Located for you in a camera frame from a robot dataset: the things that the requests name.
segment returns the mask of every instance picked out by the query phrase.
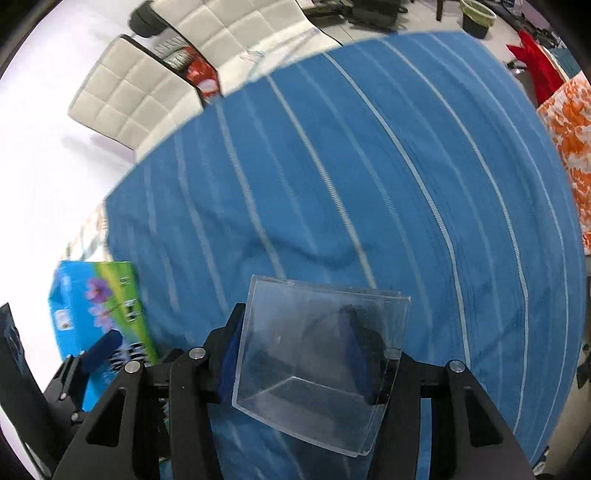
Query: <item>table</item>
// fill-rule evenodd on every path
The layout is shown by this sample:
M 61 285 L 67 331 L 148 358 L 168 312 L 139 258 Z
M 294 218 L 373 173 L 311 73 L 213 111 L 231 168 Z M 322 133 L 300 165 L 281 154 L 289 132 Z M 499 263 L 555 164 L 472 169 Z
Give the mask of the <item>table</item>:
M 468 35 L 393 35 L 277 70 L 165 140 L 106 211 L 162 350 L 200 345 L 253 274 L 399 290 L 405 351 L 465 361 L 528 458 L 544 448 L 582 335 L 580 232 L 533 106 Z M 229 406 L 210 415 L 226 479 L 365 477 L 369 458 Z

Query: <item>silver screw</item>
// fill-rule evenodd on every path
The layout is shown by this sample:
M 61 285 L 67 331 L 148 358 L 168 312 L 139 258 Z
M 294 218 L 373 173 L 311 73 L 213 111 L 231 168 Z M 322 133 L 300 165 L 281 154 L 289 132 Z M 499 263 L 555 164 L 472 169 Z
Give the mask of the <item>silver screw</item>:
M 189 350 L 189 357 L 193 360 L 201 360 L 205 356 L 205 348 L 197 346 Z
M 449 362 L 449 368 L 452 372 L 461 374 L 466 369 L 466 365 L 464 365 L 464 362 L 460 362 L 459 360 L 452 360 Z
M 125 364 L 125 371 L 129 374 L 134 374 L 139 370 L 140 367 L 141 364 L 137 360 L 132 360 L 131 362 L 127 362 Z

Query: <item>orange and white patterned cloth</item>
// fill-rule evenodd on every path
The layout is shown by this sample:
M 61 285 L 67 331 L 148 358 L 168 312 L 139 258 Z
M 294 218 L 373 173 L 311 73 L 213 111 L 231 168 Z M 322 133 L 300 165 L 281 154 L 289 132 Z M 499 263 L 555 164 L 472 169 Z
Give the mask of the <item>orange and white patterned cloth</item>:
M 591 85 L 580 72 L 538 108 L 566 169 L 591 255 Z

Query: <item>white leather chair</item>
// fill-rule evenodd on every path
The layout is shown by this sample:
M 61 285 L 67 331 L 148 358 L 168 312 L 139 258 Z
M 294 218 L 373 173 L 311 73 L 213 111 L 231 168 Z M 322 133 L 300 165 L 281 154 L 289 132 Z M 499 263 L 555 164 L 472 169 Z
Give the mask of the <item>white leather chair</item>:
M 217 70 L 223 95 L 340 44 L 296 0 L 154 0 L 152 10 Z
M 122 35 L 96 62 L 68 115 L 135 150 L 140 161 L 202 111 L 202 100 L 189 82 Z

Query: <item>transparent container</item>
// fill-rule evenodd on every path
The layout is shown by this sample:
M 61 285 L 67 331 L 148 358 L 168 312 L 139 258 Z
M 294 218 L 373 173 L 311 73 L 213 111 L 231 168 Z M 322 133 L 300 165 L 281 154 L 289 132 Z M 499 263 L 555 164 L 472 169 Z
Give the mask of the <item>transparent container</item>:
M 367 455 L 409 307 L 399 292 L 252 277 L 232 405 L 305 442 Z

